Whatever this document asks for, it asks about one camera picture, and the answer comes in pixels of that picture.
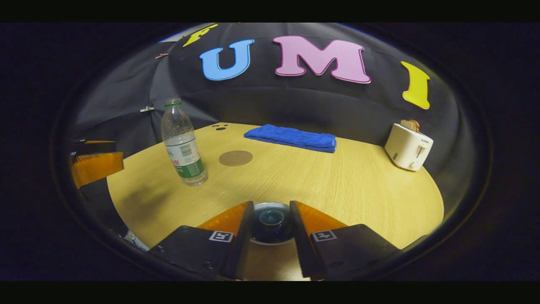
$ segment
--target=plastic water bottle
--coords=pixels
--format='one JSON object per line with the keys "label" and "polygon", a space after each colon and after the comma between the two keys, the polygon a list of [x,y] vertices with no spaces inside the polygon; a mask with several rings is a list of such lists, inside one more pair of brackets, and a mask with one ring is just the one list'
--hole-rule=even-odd
{"label": "plastic water bottle", "polygon": [[182,100],[173,98],[165,103],[161,119],[161,136],[171,162],[182,181],[188,186],[198,186],[208,179],[201,162],[195,133],[189,116],[182,110]]}

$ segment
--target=blue towel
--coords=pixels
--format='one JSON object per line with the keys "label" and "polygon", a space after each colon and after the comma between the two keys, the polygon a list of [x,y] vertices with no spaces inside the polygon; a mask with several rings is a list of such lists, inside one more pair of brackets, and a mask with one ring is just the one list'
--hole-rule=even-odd
{"label": "blue towel", "polygon": [[250,130],[244,134],[244,137],[332,153],[336,151],[335,147],[337,146],[334,135],[304,132],[293,128],[276,127],[271,124]]}

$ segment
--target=black marks on table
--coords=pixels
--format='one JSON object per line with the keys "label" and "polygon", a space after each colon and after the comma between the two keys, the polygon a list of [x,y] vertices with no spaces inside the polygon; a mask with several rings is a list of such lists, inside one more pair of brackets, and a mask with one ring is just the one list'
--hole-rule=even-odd
{"label": "black marks on table", "polygon": [[226,129],[226,128],[225,128],[226,126],[228,126],[228,124],[224,124],[223,127],[216,128],[216,130],[217,130],[217,131],[225,130],[225,129]]}

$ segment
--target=bottle label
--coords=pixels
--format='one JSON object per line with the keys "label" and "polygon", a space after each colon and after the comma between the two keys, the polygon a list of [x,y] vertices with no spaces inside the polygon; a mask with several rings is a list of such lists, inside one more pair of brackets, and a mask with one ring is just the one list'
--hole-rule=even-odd
{"label": "bottle label", "polygon": [[181,144],[165,145],[165,148],[176,172],[181,177],[194,177],[204,171],[195,139]]}

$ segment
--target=orange object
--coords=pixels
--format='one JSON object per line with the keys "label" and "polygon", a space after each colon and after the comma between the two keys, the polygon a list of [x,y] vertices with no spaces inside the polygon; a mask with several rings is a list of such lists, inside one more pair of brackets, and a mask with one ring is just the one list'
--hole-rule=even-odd
{"label": "orange object", "polygon": [[236,205],[235,207],[209,219],[208,221],[199,225],[197,228],[213,231],[232,232],[236,235],[238,234],[238,230],[240,229],[240,223],[242,223],[244,211],[246,210],[248,203],[249,202],[245,202]]}
{"label": "orange object", "polygon": [[347,227],[346,224],[323,212],[318,211],[313,207],[298,201],[294,202],[298,207],[298,211],[300,213],[300,217],[302,218],[302,222],[308,237],[314,232]]}
{"label": "orange object", "polygon": [[113,173],[124,169],[124,153],[99,153],[91,155],[81,155],[75,158],[71,164],[73,180],[77,188],[103,179]]}

